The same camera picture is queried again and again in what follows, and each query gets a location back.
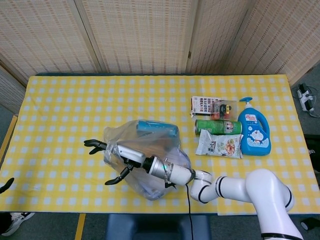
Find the detergent bottle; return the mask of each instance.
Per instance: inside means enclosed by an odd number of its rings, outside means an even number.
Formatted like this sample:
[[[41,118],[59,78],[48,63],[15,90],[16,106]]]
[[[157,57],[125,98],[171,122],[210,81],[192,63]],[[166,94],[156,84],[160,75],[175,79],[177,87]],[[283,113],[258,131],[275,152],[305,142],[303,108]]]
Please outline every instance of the detergent bottle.
[[[241,151],[244,155],[264,156],[271,151],[270,129],[265,116],[250,104],[252,97],[244,97],[246,102],[238,121],[242,124],[243,138]]]

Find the robotic arm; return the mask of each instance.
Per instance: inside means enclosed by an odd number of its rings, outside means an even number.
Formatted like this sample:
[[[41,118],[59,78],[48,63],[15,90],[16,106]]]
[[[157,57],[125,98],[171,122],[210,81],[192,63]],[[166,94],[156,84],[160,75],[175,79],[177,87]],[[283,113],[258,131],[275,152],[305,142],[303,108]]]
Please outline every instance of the robotic arm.
[[[98,140],[86,140],[84,145],[95,147],[90,154],[106,149],[107,144]],[[164,179],[165,187],[186,185],[192,182],[190,196],[201,203],[218,197],[253,203],[262,239],[303,240],[301,233],[291,221],[287,211],[294,206],[290,189],[267,169],[256,169],[245,179],[213,176],[205,171],[193,170],[163,161],[157,156],[146,157],[142,152],[118,145],[119,155],[127,167],[106,185],[119,183],[134,167],[143,168],[157,178]]]

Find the shoe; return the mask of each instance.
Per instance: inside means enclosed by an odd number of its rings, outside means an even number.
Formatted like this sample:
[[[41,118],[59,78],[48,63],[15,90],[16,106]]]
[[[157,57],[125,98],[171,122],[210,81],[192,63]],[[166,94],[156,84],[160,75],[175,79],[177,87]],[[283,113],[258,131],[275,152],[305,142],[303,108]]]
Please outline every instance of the shoe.
[[[8,230],[4,233],[2,233],[2,236],[10,236],[12,235],[15,231],[18,230],[20,225],[25,221],[31,218],[33,215],[35,215],[34,212],[11,212],[11,220],[12,224],[8,228]]]

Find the table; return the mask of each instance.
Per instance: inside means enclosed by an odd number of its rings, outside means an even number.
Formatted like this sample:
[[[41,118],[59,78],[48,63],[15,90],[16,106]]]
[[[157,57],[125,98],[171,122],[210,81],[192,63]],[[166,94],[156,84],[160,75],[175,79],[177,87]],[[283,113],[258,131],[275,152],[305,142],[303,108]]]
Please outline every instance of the table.
[[[272,150],[243,159],[198,156],[191,96],[228,100],[253,97],[267,118]],[[244,103],[238,103],[238,113]],[[320,213],[320,193],[285,75],[237,76],[33,76],[0,170],[0,211],[84,213],[187,213],[186,189],[149,201],[125,181],[105,186],[117,173],[103,153],[89,155],[86,139],[103,139],[105,127],[149,119],[180,129],[182,149],[194,169],[244,178],[257,168],[273,171],[295,196],[291,213]],[[191,201],[192,213],[252,214],[252,204],[219,198]]]

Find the floor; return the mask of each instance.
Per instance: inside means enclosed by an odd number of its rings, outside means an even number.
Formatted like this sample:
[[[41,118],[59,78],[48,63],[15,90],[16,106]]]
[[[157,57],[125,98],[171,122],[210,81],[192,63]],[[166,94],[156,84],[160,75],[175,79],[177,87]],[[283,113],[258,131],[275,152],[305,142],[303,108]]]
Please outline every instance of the floor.
[[[299,83],[306,83],[320,90],[320,65],[301,78]],[[293,96],[296,96],[295,86],[292,88]],[[310,117],[302,112],[298,99],[294,99],[296,110],[305,134],[320,135],[318,118]],[[320,100],[316,102],[315,110],[320,113]],[[0,106],[0,144],[2,143],[12,113]],[[320,239],[320,227],[305,231],[300,221],[306,216],[292,215],[291,219],[298,227],[305,240]],[[73,240],[75,239],[79,214],[78,213],[36,213],[30,220],[24,222],[12,236],[0,236],[0,240]],[[108,214],[86,214],[82,231],[83,240],[102,240],[105,237]],[[261,239],[258,218],[256,216],[210,216],[212,240],[254,240]]]

